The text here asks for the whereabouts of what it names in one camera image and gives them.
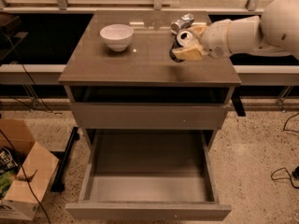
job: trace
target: drawer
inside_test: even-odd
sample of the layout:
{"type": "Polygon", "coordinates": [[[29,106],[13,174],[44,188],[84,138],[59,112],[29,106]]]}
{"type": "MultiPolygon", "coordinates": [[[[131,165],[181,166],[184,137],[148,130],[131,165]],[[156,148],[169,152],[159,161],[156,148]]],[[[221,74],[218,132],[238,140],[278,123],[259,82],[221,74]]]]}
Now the drawer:
{"type": "Polygon", "coordinates": [[[78,219],[224,220],[205,136],[199,131],[98,130],[77,203],[78,219]]]}
{"type": "Polygon", "coordinates": [[[228,109],[228,105],[71,105],[77,125],[86,129],[217,130],[228,109]]]}

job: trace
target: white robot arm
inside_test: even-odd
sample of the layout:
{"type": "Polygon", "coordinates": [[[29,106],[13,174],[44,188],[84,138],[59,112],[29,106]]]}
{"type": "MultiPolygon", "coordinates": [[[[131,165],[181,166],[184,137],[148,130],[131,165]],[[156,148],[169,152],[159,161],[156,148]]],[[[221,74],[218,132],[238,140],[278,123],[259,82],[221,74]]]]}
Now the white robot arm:
{"type": "Polygon", "coordinates": [[[247,53],[293,55],[299,60],[299,0],[276,0],[264,10],[261,18],[216,21],[198,40],[213,58],[247,53]]]}

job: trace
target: bowl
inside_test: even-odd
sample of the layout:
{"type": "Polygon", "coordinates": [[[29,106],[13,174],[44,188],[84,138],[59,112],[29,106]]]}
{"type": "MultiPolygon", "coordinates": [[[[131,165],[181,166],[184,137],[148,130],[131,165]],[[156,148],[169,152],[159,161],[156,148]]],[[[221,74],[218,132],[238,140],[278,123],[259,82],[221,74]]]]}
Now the bowl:
{"type": "Polygon", "coordinates": [[[100,36],[105,45],[115,51],[125,50],[131,43],[134,29],[124,24],[113,24],[104,27],[100,36]]]}

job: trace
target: cabinet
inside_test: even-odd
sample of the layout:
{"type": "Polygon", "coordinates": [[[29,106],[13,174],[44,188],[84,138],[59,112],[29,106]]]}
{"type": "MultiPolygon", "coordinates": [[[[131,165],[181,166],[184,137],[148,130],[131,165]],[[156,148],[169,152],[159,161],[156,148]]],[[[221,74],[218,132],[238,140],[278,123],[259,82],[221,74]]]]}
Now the cabinet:
{"type": "MultiPolygon", "coordinates": [[[[208,157],[240,80],[229,59],[175,63],[169,24],[187,11],[98,11],[60,77],[91,157],[76,218],[223,220],[208,157]],[[135,27],[114,52],[99,31],[135,27]]],[[[209,24],[205,12],[196,22],[209,24]]]]}

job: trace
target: speckled floor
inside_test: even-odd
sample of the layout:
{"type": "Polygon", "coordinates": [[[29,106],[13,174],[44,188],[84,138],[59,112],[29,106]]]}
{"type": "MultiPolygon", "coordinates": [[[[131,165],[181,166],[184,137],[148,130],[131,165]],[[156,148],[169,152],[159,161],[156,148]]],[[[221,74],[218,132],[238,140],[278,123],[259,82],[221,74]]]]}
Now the speckled floor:
{"type": "MultiPolygon", "coordinates": [[[[37,141],[49,150],[64,150],[76,125],[69,111],[53,115],[35,111],[1,111],[3,119],[24,119],[37,141]]],[[[247,111],[245,118],[229,112],[209,151],[216,188],[221,203],[232,212],[223,224],[291,224],[292,210],[299,207],[298,189],[285,180],[274,182],[271,173],[280,167],[290,172],[299,166],[299,134],[283,132],[286,119],[295,114],[279,111],[247,111]]],[[[297,129],[299,117],[288,128],[297,129]]],[[[90,151],[81,136],[76,142],[65,174],[62,194],[47,191],[43,205],[52,223],[179,224],[168,221],[86,221],[75,220],[65,210],[66,203],[78,199],[90,151]]],[[[39,208],[34,221],[0,220],[0,223],[47,223],[39,208]]]]}

